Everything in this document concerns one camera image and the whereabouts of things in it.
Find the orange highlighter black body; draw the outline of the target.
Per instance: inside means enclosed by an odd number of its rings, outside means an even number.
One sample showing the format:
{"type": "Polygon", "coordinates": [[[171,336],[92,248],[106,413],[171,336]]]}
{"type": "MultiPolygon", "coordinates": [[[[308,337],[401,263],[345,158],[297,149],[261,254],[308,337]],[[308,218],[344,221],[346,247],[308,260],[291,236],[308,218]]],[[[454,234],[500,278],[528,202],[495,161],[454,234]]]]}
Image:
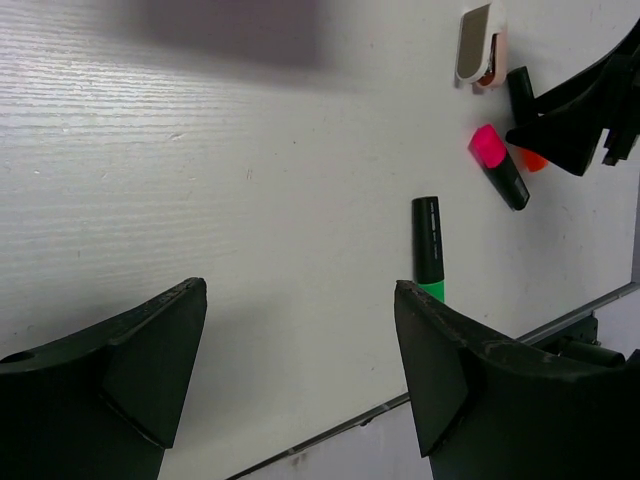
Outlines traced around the orange highlighter black body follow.
{"type": "MultiPolygon", "coordinates": [[[[527,67],[521,66],[511,70],[506,79],[515,126],[521,127],[537,116],[533,109],[534,93],[527,67]]],[[[519,153],[525,167],[531,173],[539,172],[548,165],[548,161],[535,152],[519,147],[519,153]]]]}

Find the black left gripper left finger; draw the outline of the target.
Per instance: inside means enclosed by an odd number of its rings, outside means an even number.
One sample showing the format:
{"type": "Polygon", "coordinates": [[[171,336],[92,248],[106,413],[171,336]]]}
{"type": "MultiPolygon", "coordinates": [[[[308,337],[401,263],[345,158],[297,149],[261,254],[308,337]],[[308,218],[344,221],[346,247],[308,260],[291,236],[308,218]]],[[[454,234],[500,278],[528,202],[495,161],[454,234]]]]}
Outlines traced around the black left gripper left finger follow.
{"type": "Polygon", "coordinates": [[[173,447],[207,286],[151,300],[1,361],[4,479],[155,479],[173,447]]]}

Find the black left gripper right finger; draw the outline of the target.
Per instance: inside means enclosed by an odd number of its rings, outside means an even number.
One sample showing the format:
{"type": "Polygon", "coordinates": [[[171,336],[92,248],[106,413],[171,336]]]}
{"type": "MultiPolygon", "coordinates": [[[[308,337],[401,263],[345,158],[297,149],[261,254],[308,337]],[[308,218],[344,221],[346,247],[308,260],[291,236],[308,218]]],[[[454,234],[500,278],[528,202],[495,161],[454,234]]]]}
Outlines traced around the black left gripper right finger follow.
{"type": "Polygon", "coordinates": [[[436,479],[635,479],[639,358],[577,337],[542,348],[409,281],[394,317],[420,453],[436,479]]]}

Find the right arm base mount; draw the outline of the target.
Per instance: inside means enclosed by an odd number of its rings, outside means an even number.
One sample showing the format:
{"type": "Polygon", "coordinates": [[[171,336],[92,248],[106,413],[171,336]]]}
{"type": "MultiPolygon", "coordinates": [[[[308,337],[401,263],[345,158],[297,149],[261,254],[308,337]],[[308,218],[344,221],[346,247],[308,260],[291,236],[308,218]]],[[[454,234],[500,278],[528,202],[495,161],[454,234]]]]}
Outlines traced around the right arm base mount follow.
{"type": "Polygon", "coordinates": [[[593,312],[573,313],[521,336],[518,341],[546,353],[591,365],[613,368],[626,362],[620,352],[602,346],[593,312]]]}

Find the green highlighter black body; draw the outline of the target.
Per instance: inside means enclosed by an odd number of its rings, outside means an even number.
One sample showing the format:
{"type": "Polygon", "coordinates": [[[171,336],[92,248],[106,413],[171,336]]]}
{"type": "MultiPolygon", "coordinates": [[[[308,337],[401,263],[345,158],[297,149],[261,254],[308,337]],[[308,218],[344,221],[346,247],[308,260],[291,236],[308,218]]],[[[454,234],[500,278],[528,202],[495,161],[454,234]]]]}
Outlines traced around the green highlighter black body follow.
{"type": "Polygon", "coordinates": [[[411,207],[415,282],[444,303],[445,273],[438,197],[416,198],[411,207]]]}

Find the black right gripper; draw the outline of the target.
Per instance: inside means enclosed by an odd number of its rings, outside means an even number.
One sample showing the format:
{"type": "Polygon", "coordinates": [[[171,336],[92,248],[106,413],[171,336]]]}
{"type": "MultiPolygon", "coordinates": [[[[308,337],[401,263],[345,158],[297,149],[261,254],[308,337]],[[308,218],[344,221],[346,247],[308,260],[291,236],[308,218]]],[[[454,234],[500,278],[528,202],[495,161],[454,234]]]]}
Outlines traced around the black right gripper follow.
{"type": "Polygon", "coordinates": [[[583,176],[607,130],[602,163],[627,160],[639,137],[639,21],[604,57],[534,101],[539,114],[550,113],[601,87],[602,125],[584,112],[553,113],[506,133],[506,141],[540,155],[564,171],[583,176]]]}

